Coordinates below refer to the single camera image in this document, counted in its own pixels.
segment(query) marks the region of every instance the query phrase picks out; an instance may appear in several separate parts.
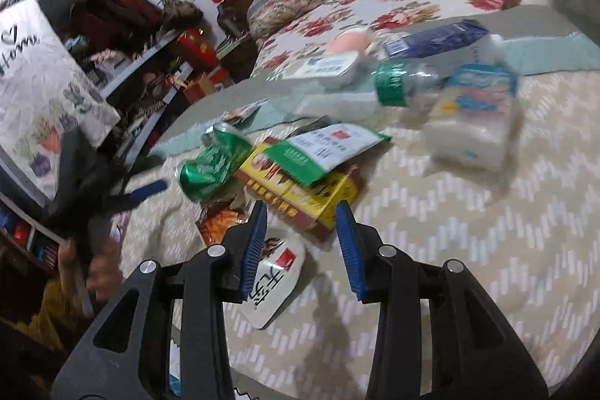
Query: cardboard box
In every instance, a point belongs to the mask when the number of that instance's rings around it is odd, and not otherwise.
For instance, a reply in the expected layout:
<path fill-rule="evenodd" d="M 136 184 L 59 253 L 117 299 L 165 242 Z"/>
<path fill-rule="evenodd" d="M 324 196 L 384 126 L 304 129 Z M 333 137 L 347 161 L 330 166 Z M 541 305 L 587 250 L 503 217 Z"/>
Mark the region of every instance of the cardboard box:
<path fill-rule="evenodd" d="M 352 202 L 362 188 L 358 165 L 341 165 L 310 187 L 302 187 L 263 153 L 276 142 L 266 138 L 258 144 L 235 176 L 296 228 L 328 237 L 335 229 L 335 206 L 341 200 Z"/>

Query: bed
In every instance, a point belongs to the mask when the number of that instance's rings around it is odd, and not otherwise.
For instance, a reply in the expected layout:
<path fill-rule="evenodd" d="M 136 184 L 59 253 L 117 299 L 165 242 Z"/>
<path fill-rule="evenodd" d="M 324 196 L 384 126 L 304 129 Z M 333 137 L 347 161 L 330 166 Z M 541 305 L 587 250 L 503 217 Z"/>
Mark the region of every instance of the bed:
<path fill-rule="evenodd" d="M 254 0 L 229 0 L 246 9 Z M 354 25 L 410 29 L 456 16 L 498 15 L 548 0 L 324 0 L 260 40 L 255 69 L 320 53 Z M 374 161 L 367 188 L 354 205 L 358 222 L 375 226 L 386 243 L 418 261 L 463 260 L 521 337 L 549 386 L 568 376 L 600 326 L 600 107 L 598 72 L 556 72 L 525 79 L 518 162 L 508 187 L 482 185 L 455 171 L 428 172 L 418 130 L 389 109 L 390 149 Z M 285 137 L 302 123 L 252 135 Z M 172 264 L 202 249 L 194 221 L 198 208 L 174 178 L 179 162 L 167 159 L 133 186 L 166 178 L 160 200 L 133 214 L 123 246 L 123 270 L 143 259 Z M 295 232 L 271 215 L 269 224 Z M 377 333 L 378 306 L 363 306 L 350 292 L 336 240 L 305 240 L 307 262 L 287 307 L 265 330 L 253 330 L 233 304 L 225 308 L 230 364 L 236 371 L 294 398 L 364 398 Z M 427 305 L 422 305 L 427 324 Z M 176 308 L 175 321 L 181 320 Z M 424 347 L 422 387 L 431 381 Z"/>

